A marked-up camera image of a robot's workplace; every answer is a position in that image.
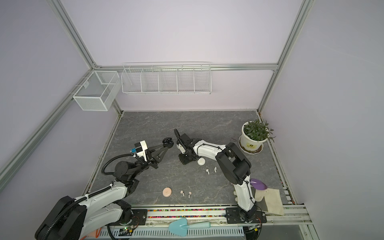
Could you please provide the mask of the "white mesh box basket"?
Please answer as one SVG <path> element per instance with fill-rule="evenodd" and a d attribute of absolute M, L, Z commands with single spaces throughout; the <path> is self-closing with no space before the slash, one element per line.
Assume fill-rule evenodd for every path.
<path fill-rule="evenodd" d="M 121 89 L 117 71 L 92 71 L 73 99 L 83 111 L 107 112 Z"/>

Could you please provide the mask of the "pink earbud charging case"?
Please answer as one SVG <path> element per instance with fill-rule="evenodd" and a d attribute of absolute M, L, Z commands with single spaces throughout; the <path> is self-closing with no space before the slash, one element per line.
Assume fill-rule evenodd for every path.
<path fill-rule="evenodd" d="M 172 195 L 172 189 L 169 187 L 166 187 L 163 189 L 162 194 L 164 197 L 168 198 Z"/>

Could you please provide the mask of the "teal garden trowel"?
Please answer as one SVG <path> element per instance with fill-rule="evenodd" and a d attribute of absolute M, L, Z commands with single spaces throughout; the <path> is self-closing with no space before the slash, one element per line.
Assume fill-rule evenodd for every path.
<path fill-rule="evenodd" d="M 200 222 L 194 224 L 188 224 L 188 220 L 186 218 L 178 219 L 169 224 L 168 230 L 170 233 L 180 236 L 186 237 L 189 229 L 207 229 L 211 227 L 210 222 Z"/>

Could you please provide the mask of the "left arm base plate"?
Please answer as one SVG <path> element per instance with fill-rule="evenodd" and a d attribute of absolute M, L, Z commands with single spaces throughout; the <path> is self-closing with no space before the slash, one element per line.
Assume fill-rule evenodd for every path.
<path fill-rule="evenodd" d="M 146 224 L 148 215 L 147 209 L 133 209 L 123 212 L 123 215 L 120 218 L 119 225 L 128 226 L 143 226 Z"/>

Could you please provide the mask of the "white earbud charging case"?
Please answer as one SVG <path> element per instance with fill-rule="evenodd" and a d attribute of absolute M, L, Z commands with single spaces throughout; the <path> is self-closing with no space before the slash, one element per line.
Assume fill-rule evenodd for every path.
<path fill-rule="evenodd" d="M 206 164 L 206 160 L 204 158 L 199 158 L 197 163 L 199 166 L 204 166 Z"/>

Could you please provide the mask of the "purple pink garden trowel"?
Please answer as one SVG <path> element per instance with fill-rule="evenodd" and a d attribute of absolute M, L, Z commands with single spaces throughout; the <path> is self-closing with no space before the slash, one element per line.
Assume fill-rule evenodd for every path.
<path fill-rule="evenodd" d="M 264 191 L 268 189 L 268 186 L 258 179 L 250 179 L 250 184 L 255 190 Z"/>

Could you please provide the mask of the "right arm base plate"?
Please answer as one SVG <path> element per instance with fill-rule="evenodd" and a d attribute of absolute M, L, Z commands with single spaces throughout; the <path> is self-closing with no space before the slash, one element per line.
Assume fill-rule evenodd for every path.
<path fill-rule="evenodd" d="M 245 211 L 240 207 L 226 208 L 225 217 L 228 224 L 259 224 L 266 223 L 266 214 L 258 211 L 256 207 Z"/>

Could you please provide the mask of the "black earbud charging case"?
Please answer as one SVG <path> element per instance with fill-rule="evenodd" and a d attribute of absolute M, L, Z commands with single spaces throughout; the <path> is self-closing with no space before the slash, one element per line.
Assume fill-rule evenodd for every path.
<path fill-rule="evenodd" d="M 171 137 L 164 138 L 162 143 L 163 147 L 168 149 L 172 148 L 174 145 L 173 139 Z"/>

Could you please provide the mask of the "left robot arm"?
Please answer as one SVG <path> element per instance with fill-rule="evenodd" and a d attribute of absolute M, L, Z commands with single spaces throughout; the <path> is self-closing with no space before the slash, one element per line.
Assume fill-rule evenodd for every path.
<path fill-rule="evenodd" d="M 172 138 L 148 147 L 145 141 L 135 144 L 127 154 L 113 157 L 102 167 L 104 176 L 115 179 L 107 187 L 77 198 L 61 198 L 35 233 L 37 240 L 80 240 L 89 233 L 116 222 L 132 221 L 132 206 L 124 198 L 132 194 L 139 180 L 136 177 L 149 167 L 158 168 Z"/>

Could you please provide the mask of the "red white work glove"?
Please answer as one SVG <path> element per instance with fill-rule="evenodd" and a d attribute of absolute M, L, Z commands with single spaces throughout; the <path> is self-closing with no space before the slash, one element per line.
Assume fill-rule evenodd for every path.
<path fill-rule="evenodd" d="M 89 238 L 96 238 L 96 239 L 97 239 L 97 238 L 100 236 L 100 234 L 101 234 L 101 232 L 102 232 L 102 229 L 103 229 L 103 228 L 96 229 L 95 231 L 89 233 L 89 234 L 87 235 L 87 237 L 89 237 Z"/>

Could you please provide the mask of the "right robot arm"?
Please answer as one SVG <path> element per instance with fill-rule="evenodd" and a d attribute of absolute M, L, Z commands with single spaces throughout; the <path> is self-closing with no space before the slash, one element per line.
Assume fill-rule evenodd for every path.
<path fill-rule="evenodd" d="M 205 159 L 215 160 L 226 179 L 234 185 L 240 219 L 246 223 L 256 218 L 257 204 L 250 186 L 252 164 L 234 143 L 216 145 L 202 139 L 191 139 L 174 129 L 179 159 L 183 165 L 196 161 L 205 164 Z"/>

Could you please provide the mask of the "potted green plant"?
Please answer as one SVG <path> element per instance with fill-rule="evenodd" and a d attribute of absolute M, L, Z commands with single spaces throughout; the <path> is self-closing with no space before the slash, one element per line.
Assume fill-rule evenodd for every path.
<path fill-rule="evenodd" d="M 260 120 L 248 121 L 241 127 L 240 148 L 247 154 L 255 155 L 262 151 L 267 140 L 274 140 L 273 129 Z"/>

